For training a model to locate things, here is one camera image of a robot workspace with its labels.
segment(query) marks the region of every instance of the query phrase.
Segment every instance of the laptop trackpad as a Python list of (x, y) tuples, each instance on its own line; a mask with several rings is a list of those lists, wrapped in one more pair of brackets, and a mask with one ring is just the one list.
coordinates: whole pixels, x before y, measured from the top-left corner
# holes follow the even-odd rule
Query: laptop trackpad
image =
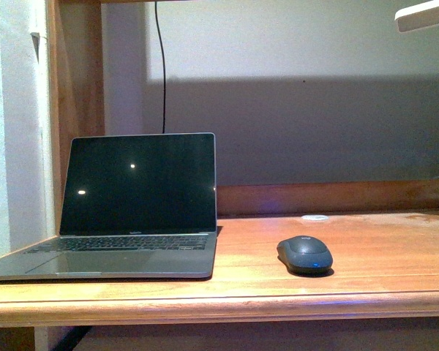
[(53, 273), (138, 272), (153, 252), (65, 252), (36, 267), (29, 275)]

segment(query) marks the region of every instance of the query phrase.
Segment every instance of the gray wall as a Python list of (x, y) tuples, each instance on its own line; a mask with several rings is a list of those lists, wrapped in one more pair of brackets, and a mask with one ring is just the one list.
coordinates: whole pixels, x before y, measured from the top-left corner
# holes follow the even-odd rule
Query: gray wall
[[(217, 135), (219, 184), (439, 176), (439, 27), (418, 1), (159, 3), (167, 132)], [(158, 133), (153, 4), (105, 5), (108, 134)]]

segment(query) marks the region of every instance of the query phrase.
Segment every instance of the power cord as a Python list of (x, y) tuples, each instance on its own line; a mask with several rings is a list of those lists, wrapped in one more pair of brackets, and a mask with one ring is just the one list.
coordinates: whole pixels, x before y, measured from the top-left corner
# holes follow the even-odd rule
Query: power cord
[(158, 1), (154, 2), (154, 17), (156, 18), (156, 28), (158, 30), (158, 38), (160, 39), (161, 56), (162, 56), (162, 133), (166, 131), (166, 60), (164, 57), (164, 47), (162, 45), (160, 22), (158, 21)]

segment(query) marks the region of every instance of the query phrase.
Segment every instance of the black cable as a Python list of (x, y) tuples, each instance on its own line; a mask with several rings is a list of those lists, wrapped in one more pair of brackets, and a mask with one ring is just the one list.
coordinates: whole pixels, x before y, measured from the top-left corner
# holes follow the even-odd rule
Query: black cable
[(160, 39), (161, 56), (162, 56), (162, 133), (166, 130), (166, 61), (164, 57), (164, 47), (162, 46), (162, 38), (160, 31), (160, 22), (158, 21), (158, 1), (154, 2), (154, 17), (156, 18), (156, 28), (158, 30), (158, 37)]
[(52, 351), (72, 351), (82, 338), (89, 332), (90, 326), (74, 327), (53, 349)]

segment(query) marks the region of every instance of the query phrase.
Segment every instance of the wireless mouse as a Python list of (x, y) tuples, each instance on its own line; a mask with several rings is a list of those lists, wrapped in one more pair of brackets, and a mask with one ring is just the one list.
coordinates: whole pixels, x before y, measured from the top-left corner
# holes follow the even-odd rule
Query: wireless mouse
[(298, 275), (325, 275), (334, 262), (327, 246), (312, 236), (300, 235), (280, 241), (277, 251), (279, 260)]

